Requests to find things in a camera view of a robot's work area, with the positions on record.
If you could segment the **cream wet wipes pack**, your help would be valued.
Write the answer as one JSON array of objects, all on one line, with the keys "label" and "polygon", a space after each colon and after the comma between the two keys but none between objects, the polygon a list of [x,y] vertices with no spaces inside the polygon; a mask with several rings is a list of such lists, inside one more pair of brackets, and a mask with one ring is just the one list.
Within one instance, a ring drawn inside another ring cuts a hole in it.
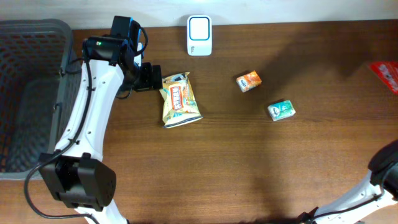
[{"label": "cream wet wipes pack", "polygon": [[163,128],[174,128],[203,118],[193,94],[189,72],[170,75],[162,79],[160,94],[164,99]]}]

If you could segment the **orange tissue pack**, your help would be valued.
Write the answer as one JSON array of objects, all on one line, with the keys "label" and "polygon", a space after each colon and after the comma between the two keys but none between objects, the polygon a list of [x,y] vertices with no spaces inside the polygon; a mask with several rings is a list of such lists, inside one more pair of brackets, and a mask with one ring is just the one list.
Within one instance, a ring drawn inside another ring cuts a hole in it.
[{"label": "orange tissue pack", "polygon": [[238,77],[236,79],[236,83],[238,84],[240,90],[245,93],[259,86],[262,83],[262,80],[257,72],[253,70],[245,75]]}]

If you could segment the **teal tissue pack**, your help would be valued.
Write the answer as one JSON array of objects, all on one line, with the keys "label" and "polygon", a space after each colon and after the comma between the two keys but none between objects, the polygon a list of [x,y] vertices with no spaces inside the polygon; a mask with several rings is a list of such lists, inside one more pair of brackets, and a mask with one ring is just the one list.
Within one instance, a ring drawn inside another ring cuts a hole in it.
[{"label": "teal tissue pack", "polygon": [[267,109],[273,121],[289,118],[296,113],[290,100],[269,105]]}]

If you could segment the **red snack bag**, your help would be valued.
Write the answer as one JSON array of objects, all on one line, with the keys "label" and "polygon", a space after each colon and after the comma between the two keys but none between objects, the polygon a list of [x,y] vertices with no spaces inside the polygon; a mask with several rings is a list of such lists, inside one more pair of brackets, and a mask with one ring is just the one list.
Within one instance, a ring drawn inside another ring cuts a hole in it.
[{"label": "red snack bag", "polygon": [[393,92],[397,94],[397,61],[380,61],[369,64],[370,69]]}]

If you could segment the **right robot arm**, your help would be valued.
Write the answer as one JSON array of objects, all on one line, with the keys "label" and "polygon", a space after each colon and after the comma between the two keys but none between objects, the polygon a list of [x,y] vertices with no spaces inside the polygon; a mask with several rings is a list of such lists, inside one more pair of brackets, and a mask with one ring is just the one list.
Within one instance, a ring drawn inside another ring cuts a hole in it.
[{"label": "right robot arm", "polygon": [[302,213],[295,223],[359,223],[373,212],[397,204],[397,141],[378,151],[365,178],[334,202]]}]

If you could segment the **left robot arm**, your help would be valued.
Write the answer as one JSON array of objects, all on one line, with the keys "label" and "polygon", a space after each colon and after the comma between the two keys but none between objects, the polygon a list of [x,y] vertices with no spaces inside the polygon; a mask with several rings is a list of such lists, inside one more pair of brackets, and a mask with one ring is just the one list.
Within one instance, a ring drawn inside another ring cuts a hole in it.
[{"label": "left robot arm", "polygon": [[146,35],[131,17],[115,16],[108,35],[83,41],[81,82],[67,127],[52,153],[42,153],[24,182],[29,205],[30,178],[39,172],[50,194],[76,210],[71,218],[88,223],[128,223],[114,193],[116,173],[103,164],[103,141],[113,101],[120,93],[159,90],[161,68],[143,63]]}]

